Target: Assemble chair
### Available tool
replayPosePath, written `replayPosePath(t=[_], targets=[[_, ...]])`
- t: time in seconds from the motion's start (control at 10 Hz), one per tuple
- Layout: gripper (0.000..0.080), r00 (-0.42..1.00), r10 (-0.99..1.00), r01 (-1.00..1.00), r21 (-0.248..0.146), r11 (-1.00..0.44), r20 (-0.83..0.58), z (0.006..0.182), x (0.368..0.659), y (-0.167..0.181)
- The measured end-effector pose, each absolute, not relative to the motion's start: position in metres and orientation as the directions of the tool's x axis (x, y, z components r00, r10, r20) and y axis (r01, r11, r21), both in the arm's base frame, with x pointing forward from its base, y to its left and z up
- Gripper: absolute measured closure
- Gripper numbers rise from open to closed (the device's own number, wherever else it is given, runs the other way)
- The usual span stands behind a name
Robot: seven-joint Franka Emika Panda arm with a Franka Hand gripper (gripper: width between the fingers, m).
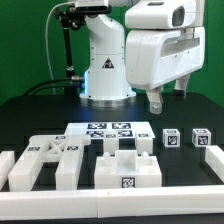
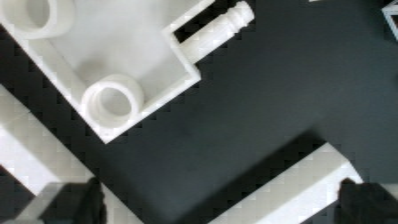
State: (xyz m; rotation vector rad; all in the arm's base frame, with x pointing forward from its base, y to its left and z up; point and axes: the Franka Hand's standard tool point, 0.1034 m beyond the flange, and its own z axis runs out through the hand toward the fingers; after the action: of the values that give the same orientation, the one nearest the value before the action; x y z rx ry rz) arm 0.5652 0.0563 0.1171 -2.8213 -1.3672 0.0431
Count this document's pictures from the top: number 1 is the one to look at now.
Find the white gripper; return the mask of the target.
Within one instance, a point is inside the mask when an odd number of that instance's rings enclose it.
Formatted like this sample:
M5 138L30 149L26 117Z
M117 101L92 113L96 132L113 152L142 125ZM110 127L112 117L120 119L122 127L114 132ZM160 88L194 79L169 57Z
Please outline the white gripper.
M203 27L186 32L134 30L126 39L126 78L131 87L147 91L150 112L160 114L163 100L159 86L177 79L173 94L185 99L190 80L187 74L203 66L204 54Z

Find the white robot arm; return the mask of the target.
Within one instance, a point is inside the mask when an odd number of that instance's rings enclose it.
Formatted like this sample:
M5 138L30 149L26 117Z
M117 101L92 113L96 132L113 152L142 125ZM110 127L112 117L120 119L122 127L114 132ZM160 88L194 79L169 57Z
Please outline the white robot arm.
M205 0L107 0L126 6L125 23L106 15L87 17L90 67L84 74L84 102L113 107L144 90L150 111L162 112L163 86L175 83L186 97L192 72L204 63Z

